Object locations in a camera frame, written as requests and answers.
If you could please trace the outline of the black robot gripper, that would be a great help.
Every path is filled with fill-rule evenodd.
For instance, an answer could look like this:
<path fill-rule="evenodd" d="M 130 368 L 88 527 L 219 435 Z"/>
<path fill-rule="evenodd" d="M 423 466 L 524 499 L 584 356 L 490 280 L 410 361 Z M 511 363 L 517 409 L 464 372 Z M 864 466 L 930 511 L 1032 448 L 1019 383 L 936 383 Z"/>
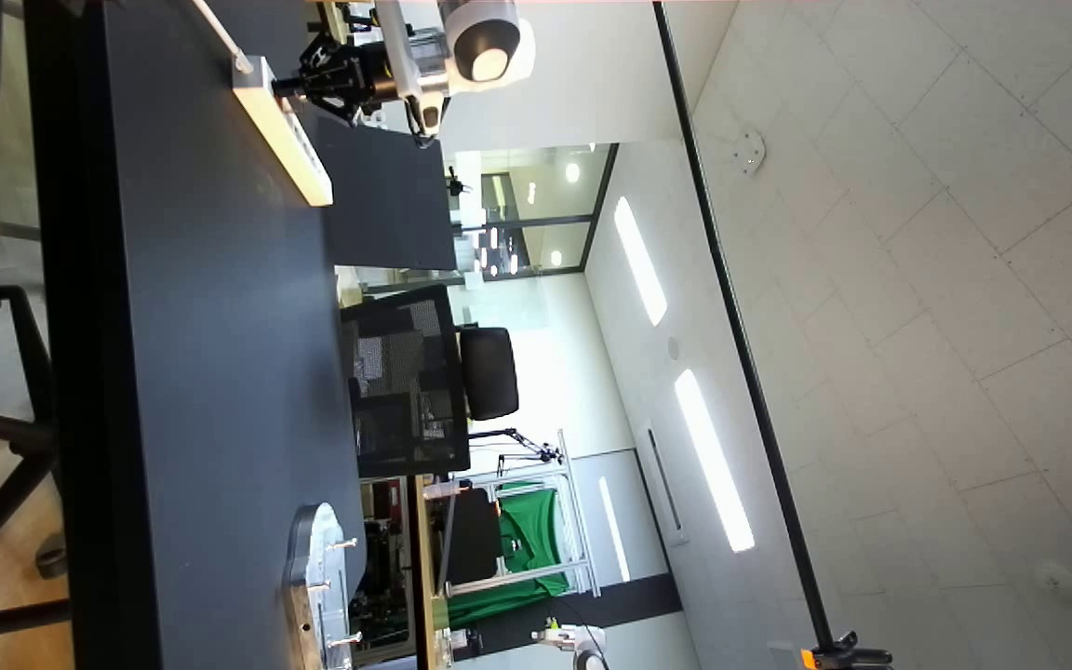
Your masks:
<path fill-rule="evenodd" d="M 374 113 L 382 104 L 385 51 L 380 45 L 353 45 L 317 35 L 297 57 L 297 91 L 336 113 Z"/>

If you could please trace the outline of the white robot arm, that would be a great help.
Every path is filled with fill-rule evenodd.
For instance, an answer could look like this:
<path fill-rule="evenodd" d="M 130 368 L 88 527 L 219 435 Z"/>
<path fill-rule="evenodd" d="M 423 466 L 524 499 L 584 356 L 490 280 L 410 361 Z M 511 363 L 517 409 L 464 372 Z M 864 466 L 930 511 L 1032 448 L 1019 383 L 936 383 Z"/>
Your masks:
<path fill-rule="evenodd" d="M 514 0 L 433 4 L 434 27 L 413 27 L 404 0 L 317 0 L 313 42 L 287 91 L 344 123 L 399 99 L 404 129 L 433 138 L 455 92 L 521 79 L 531 37 Z"/>

